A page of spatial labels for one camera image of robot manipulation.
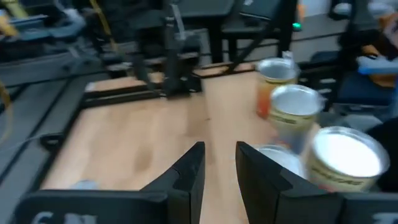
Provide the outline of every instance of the light wood surface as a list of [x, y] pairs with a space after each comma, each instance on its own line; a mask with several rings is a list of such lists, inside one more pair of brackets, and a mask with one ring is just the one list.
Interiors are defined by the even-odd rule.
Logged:
[[[126, 79], [94, 83], [91, 89], [135, 85]], [[84, 110], [42, 188], [68, 189], [90, 179], [101, 189], [139, 190], [193, 143], [205, 141], [201, 223], [248, 223], [236, 177], [236, 141], [266, 144], [276, 133], [255, 113], [254, 72], [205, 79], [203, 88], [189, 98]]]

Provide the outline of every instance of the orange can label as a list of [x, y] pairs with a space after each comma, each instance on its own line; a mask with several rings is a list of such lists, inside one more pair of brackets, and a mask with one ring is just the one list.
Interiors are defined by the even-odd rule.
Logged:
[[257, 114], [266, 119], [271, 108], [271, 92], [281, 85], [296, 84], [297, 79], [273, 80], [259, 74], [257, 78]]

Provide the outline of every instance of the can lid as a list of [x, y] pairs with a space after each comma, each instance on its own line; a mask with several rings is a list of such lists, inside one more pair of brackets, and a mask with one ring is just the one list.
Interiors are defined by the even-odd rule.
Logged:
[[352, 177], [375, 177], [389, 167], [386, 150], [371, 136], [352, 128], [321, 129], [313, 140], [313, 151], [329, 169]]
[[282, 85], [271, 93], [272, 106], [292, 115], [308, 116], [321, 112], [325, 100], [317, 91], [302, 85]]
[[258, 147], [257, 150], [263, 155], [272, 159], [282, 167], [285, 167], [294, 174], [306, 179], [307, 175], [299, 157], [292, 154], [282, 146], [265, 145]]
[[299, 69], [287, 58], [268, 58], [256, 65], [256, 70], [270, 80], [291, 80], [297, 77]]

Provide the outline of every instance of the silver can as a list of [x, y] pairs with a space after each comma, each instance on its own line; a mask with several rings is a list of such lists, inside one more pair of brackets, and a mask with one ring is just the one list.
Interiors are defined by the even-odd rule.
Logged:
[[267, 118], [271, 107], [271, 92], [281, 85], [297, 83], [300, 73], [291, 54], [284, 58], [267, 58], [256, 65], [257, 77], [257, 114]]
[[331, 192], [367, 191], [390, 164], [387, 151], [371, 136], [334, 126], [321, 129], [307, 161], [309, 179]]
[[324, 98], [302, 85], [284, 85], [271, 93], [268, 120], [278, 132], [276, 144], [300, 154], [317, 115], [324, 108]]
[[302, 164], [299, 156], [291, 153], [286, 148], [276, 145], [265, 145], [255, 147], [259, 152], [268, 158], [272, 159], [282, 167], [285, 167], [294, 174], [306, 179], [307, 173], [305, 167]]

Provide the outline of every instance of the green light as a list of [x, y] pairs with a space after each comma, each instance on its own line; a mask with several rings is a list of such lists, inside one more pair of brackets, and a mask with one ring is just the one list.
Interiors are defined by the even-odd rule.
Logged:
[[294, 28], [301, 28], [301, 24], [299, 24], [298, 22], [293, 23], [293, 27]]

